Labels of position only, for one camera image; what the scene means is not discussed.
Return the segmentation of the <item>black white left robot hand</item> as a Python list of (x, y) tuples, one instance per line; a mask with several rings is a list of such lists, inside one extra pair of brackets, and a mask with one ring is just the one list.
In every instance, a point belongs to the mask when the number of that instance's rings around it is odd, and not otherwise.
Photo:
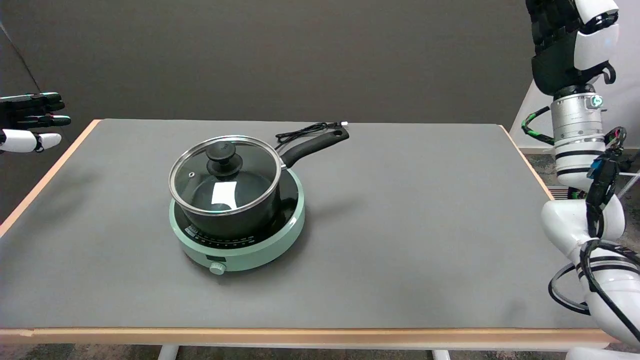
[(66, 107), (58, 92), (28, 93), (0, 98), (1, 153), (41, 153), (59, 145), (60, 133), (34, 129), (71, 124), (70, 116), (56, 115)]

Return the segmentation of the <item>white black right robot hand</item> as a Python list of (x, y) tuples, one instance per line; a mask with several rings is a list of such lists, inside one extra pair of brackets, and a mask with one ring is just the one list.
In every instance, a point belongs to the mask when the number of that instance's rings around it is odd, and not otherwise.
[(610, 59), (620, 34), (614, 0), (527, 0), (535, 55), (535, 86), (558, 97), (567, 87), (586, 87), (600, 76), (617, 80)]

